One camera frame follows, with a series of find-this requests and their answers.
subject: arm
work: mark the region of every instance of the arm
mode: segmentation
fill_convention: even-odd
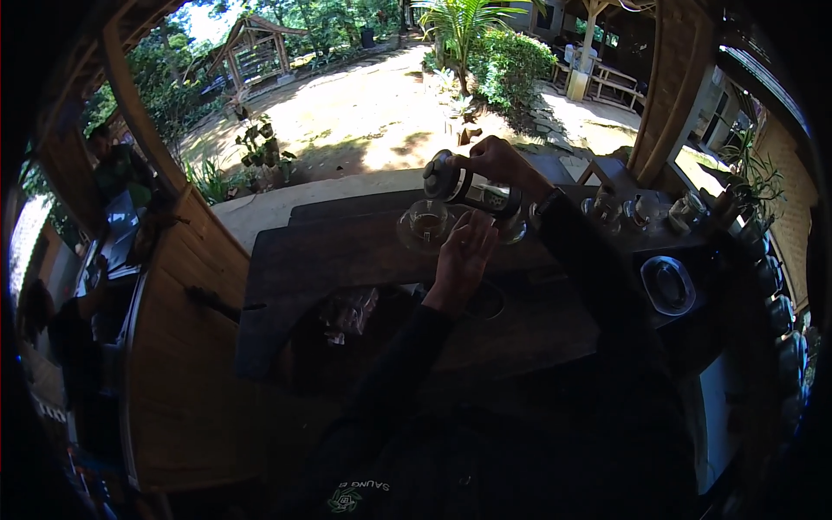
[[[455,156],[454,166],[519,185],[538,203],[554,190],[507,142],[496,137],[480,141],[471,155]],[[656,331],[649,325],[646,298],[635,275],[565,196],[545,210],[539,236],[601,329],[597,420],[575,447],[585,453],[585,465],[596,474],[590,487],[617,502],[647,494],[662,497],[654,507],[674,500],[677,507],[682,506],[696,495],[693,446],[681,399]]]
[[[497,244],[492,223],[482,212],[459,219],[439,253],[433,287],[359,385],[349,416],[387,418],[406,408],[403,404],[428,376],[454,320],[479,286]]]
[[[96,258],[96,266],[98,267],[98,282],[95,288],[78,299],[78,314],[85,321],[92,319],[92,316],[101,308],[106,296],[108,281],[106,258],[99,255]]]
[[[384,448],[483,277],[497,244],[492,223],[483,213],[459,219],[439,253],[433,287],[359,384],[344,417],[329,426],[302,484],[282,501],[280,518],[307,518],[351,471]]]

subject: wristwatch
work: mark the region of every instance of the wristwatch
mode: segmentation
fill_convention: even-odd
[[[552,203],[561,196],[566,196],[566,193],[564,193],[563,190],[561,190],[557,186],[554,186],[552,188],[552,192],[549,193],[546,199],[544,199],[543,202],[538,204],[537,207],[534,209],[534,215],[542,215],[547,209],[549,209],[549,206],[551,206]]]

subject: wooden counter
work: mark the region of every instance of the wooden counter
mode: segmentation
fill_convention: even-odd
[[[562,188],[575,202],[592,196],[597,189],[591,186]],[[659,203],[669,202],[655,191],[639,192],[643,196],[656,197]],[[418,193],[411,193],[411,196],[418,196]],[[302,394],[316,394],[311,380],[318,381],[317,389],[326,387],[335,391],[345,388],[347,382],[343,381],[344,385],[339,387],[333,380],[344,379],[344,374],[349,378],[357,377],[369,367],[368,362],[383,348],[383,342],[398,327],[401,316],[407,315],[406,311],[403,310],[398,318],[376,319],[375,315],[371,318],[377,322],[399,320],[391,330],[376,337],[375,344],[369,339],[350,337],[348,345],[342,348],[344,352],[334,352],[332,347],[327,349],[318,344],[313,335],[306,335],[303,339],[295,337],[291,349],[283,347],[293,334],[304,328],[304,324],[314,328],[315,317],[309,316],[310,310],[338,288],[400,285],[433,279],[436,257],[408,250],[396,235],[395,221],[407,209],[410,196],[391,197],[400,201],[403,207],[362,215],[368,210],[365,201],[351,205],[349,199],[344,199],[334,201],[334,206],[355,216],[331,218],[334,212],[324,209],[318,213],[323,214],[325,220],[320,220],[303,216],[304,212],[299,210],[297,213],[303,216],[305,223],[260,232],[252,254],[237,336],[235,366],[238,375],[274,380],[275,372],[278,372],[281,373],[280,384]],[[384,203],[380,206],[383,209],[389,207]],[[611,240],[629,255],[691,248],[704,243],[696,235],[678,237],[661,223],[654,225],[649,234],[631,234],[623,230]],[[434,367],[433,380],[503,377],[562,363],[594,351],[597,337],[594,321],[533,231],[519,243],[499,246],[494,251],[488,262],[486,279],[500,278],[512,272],[523,273],[530,288],[541,284],[529,281],[532,278],[550,279],[547,290],[554,291],[557,297],[528,300],[516,295],[509,299],[506,309],[496,319],[460,322]],[[657,316],[655,325],[661,326],[670,320]],[[299,374],[292,375],[294,368],[288,369],[287,373],[287,365],[299,365],[304,359],[319,367],[313,370],[314,373],[303,375],[306,380],[300,381]],[[327,371],[329,376],[324,377],[323,373]]]

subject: sky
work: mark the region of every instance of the sky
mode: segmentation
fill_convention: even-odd
[[[211,6],[193,7],[189,3],[182,6],[179,12],[187,12],[191,15],[191,26],[188,33],[196,40],[194,43],[208,40],[212,45],[216,46],[222,43],[222,37],[225,32],[230,29],[234,22],[237,21],[243,8],[237,2],[229,7],[228,12],[222,15],[222,18],[213,20],[208,18],[208,13],[212,9]]]

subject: hand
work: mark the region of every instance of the hand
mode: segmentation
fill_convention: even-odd
[[[494,182],[517,186],[538,203],[552,192],[552,183],[528,164],[514,146],[496,136],[488,136],[472,146],[470,157],[453,156],[448,164]]]
[[[96,267],[98,268],[99,272],[106,273],[107,259],[104,255],[99,255],[96,257]]]
[[[439,250],[436,281],[422,305],[454,318],[462,314],[497,245],[493,223],[493,217],[482,211],[469,211],[457,221]]]

